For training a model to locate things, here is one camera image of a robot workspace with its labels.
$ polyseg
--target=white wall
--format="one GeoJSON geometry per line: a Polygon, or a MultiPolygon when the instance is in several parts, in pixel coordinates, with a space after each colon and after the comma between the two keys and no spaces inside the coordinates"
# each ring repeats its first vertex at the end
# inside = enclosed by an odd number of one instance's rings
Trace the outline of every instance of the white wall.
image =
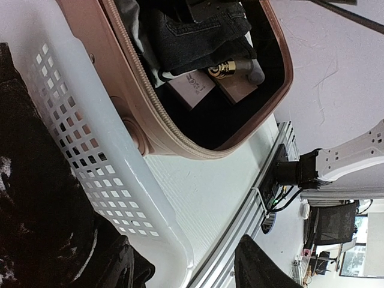
{"type": "MultiPolygon", "coordinates": [[[[295,68],[293,86],[275,115],[293,122],[300,152],[339,145],[383,119],[384,35],[307,1],[271,2],[295,68]]],[[[348,8],[384,23],[382,0],[348,8]]],[[[384,165],[347,175],[337,185],[382,187],[382,175],[384,165]]]]}

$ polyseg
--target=denim jeans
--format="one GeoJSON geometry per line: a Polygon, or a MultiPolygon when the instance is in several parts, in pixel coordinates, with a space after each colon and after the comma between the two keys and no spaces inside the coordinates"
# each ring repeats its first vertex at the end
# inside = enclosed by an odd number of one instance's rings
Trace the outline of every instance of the denim jeans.
{"type": "Polygon", "coordinates": [[[240,4],[200,23],[176,22],[160,10],[140,13],[161,69],[179,75],[237,57],[256,58],[244,35],[251,25],[240,4]]]}

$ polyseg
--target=gold cylinder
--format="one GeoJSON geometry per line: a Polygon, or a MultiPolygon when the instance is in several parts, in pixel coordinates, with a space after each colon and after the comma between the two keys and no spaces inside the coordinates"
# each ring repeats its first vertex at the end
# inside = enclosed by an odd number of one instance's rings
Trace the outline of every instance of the gold cylinder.
{"type": "Polygon", "coordinates": [[[208,68],[208,73],[217,79],[232,77],[235,72],[236,63],[234,61],[227,61],[218,66],[208,68]]]}

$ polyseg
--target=window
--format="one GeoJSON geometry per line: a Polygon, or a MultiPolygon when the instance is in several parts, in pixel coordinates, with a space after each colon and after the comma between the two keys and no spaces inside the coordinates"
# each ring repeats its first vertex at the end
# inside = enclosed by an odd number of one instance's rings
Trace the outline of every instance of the window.
{"type": "Polygon", "coordinates": [[[358,229],[354,238],[356,245],[346,251],[341,264],[340,276],[359,278],[382,278],[364,275],[365,248],[368,238],[368,217],[360,215],[356,217],[355,225],[358,229]]]}

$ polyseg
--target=table surface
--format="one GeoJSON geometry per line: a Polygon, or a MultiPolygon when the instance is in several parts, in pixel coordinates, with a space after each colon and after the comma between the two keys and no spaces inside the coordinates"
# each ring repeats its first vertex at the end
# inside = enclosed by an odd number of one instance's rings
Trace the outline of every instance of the table surface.
{"type": "Polygon", "coordinates": [[[274,116],[230,156],[198,161],[176,156],[145,158],[190,240],[195,268],[217,243],[249,192],[278,135],[274,116]]]}

